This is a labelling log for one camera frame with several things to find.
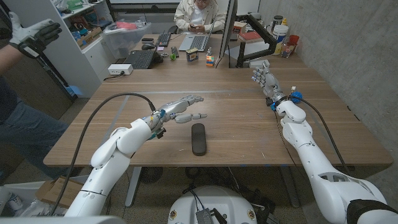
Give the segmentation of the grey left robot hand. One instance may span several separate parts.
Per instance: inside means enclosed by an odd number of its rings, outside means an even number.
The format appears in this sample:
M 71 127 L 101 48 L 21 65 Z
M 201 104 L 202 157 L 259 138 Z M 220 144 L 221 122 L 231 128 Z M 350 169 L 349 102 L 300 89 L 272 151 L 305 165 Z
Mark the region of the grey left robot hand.
M 179 100 L 166 103 L 157 109 L 159 114 L 153 114 L 153 120 L 149 124 L 150 129 L 152 131 L 158 130 L 162 127 L 163 123 L 170 120 L 174 120 L 176 123 L 187 123 L 193 119 L 206 118 L 208 115 L 204 113 L 184 113 L 189 106 L 203 100 L 201 96 L 188 95 Z

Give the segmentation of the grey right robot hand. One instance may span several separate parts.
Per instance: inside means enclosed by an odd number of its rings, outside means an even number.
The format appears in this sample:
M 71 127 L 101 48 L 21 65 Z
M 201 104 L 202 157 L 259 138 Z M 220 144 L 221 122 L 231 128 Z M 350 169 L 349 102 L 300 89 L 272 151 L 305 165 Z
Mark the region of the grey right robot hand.
M 282 92 L 279 81 L 270 72 L 269 67 L 269 61 L 263 60 L 262 68 L 256 67 L 251 78 L 260 85 L 263 93 L 270 98 L 273 103 L 276 103 L 277 101 L 285 100 L 286 96 Z

